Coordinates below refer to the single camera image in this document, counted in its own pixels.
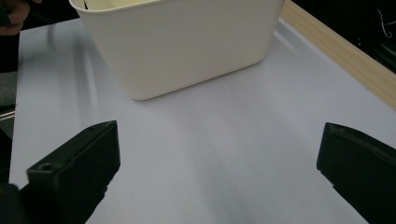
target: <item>white surface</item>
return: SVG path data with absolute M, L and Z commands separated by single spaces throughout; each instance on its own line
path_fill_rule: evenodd
M 325 122 L 396 147 L 396 112 L 280 21 L 266 58 L 145 102 L 79 20 L 22 32 L 13 183 L 116 119 L 121 167 L 89 223 L 365 223 L 316 169 Z
M 283 1 L 94 0 L 90 10 L 85 0 L 70 3 L 120 86 L 147 100 L 260 61 Z

